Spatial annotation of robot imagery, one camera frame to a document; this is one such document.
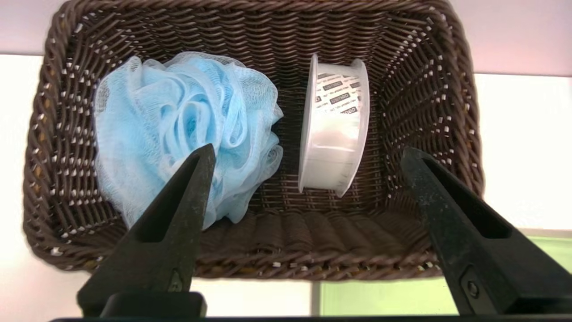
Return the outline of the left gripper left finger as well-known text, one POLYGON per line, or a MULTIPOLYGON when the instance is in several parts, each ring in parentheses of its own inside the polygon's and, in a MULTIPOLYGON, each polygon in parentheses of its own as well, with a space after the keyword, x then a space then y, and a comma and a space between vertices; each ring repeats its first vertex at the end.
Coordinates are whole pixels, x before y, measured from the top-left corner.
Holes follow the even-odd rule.
POLYGON ((77 293, 84 318, 203 318, 190 286, 215 166, 213 145, 182 163, 77 293))

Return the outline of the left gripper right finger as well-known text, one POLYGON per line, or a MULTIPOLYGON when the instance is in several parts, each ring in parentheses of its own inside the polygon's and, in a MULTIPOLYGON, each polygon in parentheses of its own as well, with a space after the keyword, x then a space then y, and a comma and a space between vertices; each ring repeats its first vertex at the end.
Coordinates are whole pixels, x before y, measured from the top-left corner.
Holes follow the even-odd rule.
POLYGON ((570 316, 570 273, 431 155, 400 163, 456 308, 472 316, 570 316))

